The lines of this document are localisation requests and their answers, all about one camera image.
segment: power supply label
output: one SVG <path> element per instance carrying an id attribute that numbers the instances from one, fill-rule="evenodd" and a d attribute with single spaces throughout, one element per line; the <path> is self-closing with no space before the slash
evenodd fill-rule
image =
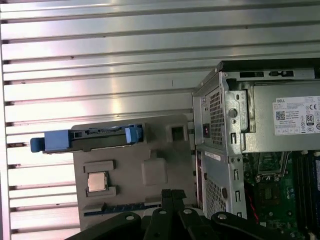
<path id="1" fill-rule="evenodd" d="M 277 98 L 272 105 L 276 136 L 320 133 L 320 96 Z"/>

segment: square hole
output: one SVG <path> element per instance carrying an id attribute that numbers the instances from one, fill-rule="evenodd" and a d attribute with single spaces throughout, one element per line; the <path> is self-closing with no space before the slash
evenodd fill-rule
<path id="1" fill-rule="evenodd" d="M 183 126 L 172 127 L 171 133 L 172 133 L 172 140 L 174 142 L 185 140 L 185 133 L 184 133 Z"/>

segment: metal sheet background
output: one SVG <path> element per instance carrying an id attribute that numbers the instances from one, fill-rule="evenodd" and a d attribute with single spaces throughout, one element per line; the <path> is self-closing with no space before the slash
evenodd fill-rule
<path id="1" fill-rule="evenodd" d="M 5 240 L 79 231 L 72 155 L 32 154 L 31 137 L 186 114 L 194 149 L 191 91 L 220 60 L 320 56 L 319 0 L 7 0 L 0 10 Z"/>

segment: sheet metal panel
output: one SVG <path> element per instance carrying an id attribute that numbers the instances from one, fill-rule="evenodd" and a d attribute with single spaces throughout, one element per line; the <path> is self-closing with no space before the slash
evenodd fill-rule
<path id="1" fill-rule="evenodd" d="M 8 170 L 9 186 L 75 184 L 73 164 L 14 168 Z"/>
<path id="2" fill-rule="evenodd" d="M 5 240 L 79 231 L 78 209 L 62 207 L 76 204 L 72 155 L 32 154 L 30 138 L 169 114 L 192 130 L 192 88 L 220 60 L 320 56 L 320 0 L 13 2 L 0 4 Z"/>
<path id="3" fill-rule="evenodd" d="M 246 9 L 220 12 L 187 12 L 140 16 L 119 16 L 91 19 L 72 19 L 50 22 L 5 24 L 1 28 L 3 40 L 53 38 L 95 34 L 125 34 L 127 32 L 183 31 L 191 28 L 226 28 L 320 20 L 320 6 Z"/>
<path id="4" fill-rule="evenodd" d="M 94 78 L 5 85 L 6 101 L 112 95 L 132 92 L 192 89 L 204 72 Z"/>
<path id="5" fill-rule="evenodd" d="M 3 60 L 320 41 L 319 25 L 111 36 L 2 45 Z"/>
<path id="6" fill-rule="evenodd" d="M 106 55 L 101 57 L 99 55 L 87 56 L 85 59 L 78 59 L 77 56 L 69 58 L 68 60 L 50 60 L 36 62 L 24 62 L 5 64 L 3 71 L 5 73 L 13 72 L 29 72 L 40 70 L 55 70 L 55 69 L 73 69 L 85 67 L 99 67 L 99 66 L 114 66 L 127 65 L 152 62 L 176 62 L 194 59 L 214 59 L 220 61 L 222 59 L 237 59 L 237 58 L 277 58 L 293 54 L 311 54 L 317 53 L 320 50 L 320 43 L 316 42 L 298 42 L 293 44 L 273 44 L 261 46 L 229 46 L 226 48 L 217 48 L 210 50 L 193 50 L 181 52 L 168 53 L 153 53 L 153 54 L 135 54 L 135 55 Z"/>
<path id="7" fill-rule="evenodd" d="M 10 199 L 31 198 L 48 195 L 75 194 L 77 192 L 76 185 L 70 186 L 52 186 L 37 187 L 30 189 L 17 189 L 9 191 Z"/>
<path id="8" fill-rule="evenodd" d="M 60 207 L 11 213 L 13 229 L 76 228 L 79 226 L 77 207 Z"/>
<path id="9" fill-rule="evenodd" d="M 12 240 L 64 240 L 80 232 L 80 228 L 70 228 L 62 230 L 38 231 L 27 233 L 15 233 Z"/>
<path id="10" fill-rule="evenodd" d="M 233 8 L 263 8 L 272 6 L 303 6 L 308 4 L 315 4 L 317 1 L 305 0 L 277 0 L 264 1 L 248 1 L 248 0 L 207 0 L 207 1 L 155 1 L 155 0 L 139 0 L 132 4 L 130 1 L 116 1 L 105 2 L 102 0 L 90 1 L 84 0 L 68 0 L 56 2 L 32 2 L 32 3 L 16 3 L 16 4 L 1 4 L 1 10 L 4 12 L 1 18 L 4 20 L 10 19 L 34 19 L 34 18 L 48 18 L 48 17 L 68 17 L 68 16 L 83 16 L 86 15 L 117 15 L 121 13 L 134 13 L 139 14 L 152 14 L 159 11 L 190 11 L 193 9 L 195 12 L 198 10 L 212 10 L 219 11 Z"/>
<path id="11" fill-rule="evenodd" d="M 5 120 L 6 122 L 20 122 L 124 113 L 143 113 L 190 109 L 191 106 L 192 96 L 190 92 L 43 102 L 6 106 Z"/>

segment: metal grille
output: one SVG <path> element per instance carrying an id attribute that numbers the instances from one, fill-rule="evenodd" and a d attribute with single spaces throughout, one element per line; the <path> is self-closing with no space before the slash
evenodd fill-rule
<path id="1" fill-rule="evenodd" d="M 223 145 L 221 127 L 225 125 L 224 111 L 220 107 L 220 91 L 215 90 L 209 96 L 210 98 L 210 119 L 211 119 L 211 140 L 215 145 Z"/>
<path id="2" fill-rule="evenodd" d="M 205 181 L 206 192 L 206 217 L 211 218 L 216 212 L 226 211 L 226 202 L 222 196 L 221 188 L 210 178 Z"/>

